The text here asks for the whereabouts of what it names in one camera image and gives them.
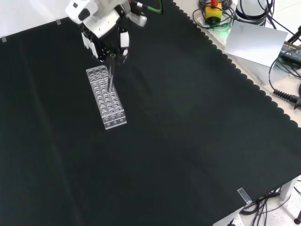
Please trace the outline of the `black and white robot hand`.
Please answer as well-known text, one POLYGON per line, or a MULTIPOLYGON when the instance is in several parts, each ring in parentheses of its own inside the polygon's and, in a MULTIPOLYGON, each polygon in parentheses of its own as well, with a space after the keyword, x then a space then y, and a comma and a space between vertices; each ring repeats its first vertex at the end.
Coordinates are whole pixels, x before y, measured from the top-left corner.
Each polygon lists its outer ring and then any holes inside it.
POLYGON ((82 25, 81 34, 86 49, 100 62, 116 55, 118 64, 123 64, 128 56, 130 36, 122 24, 126 11, 123 5, 117 5, 109 14, 95 21, 94 28, 82 25))

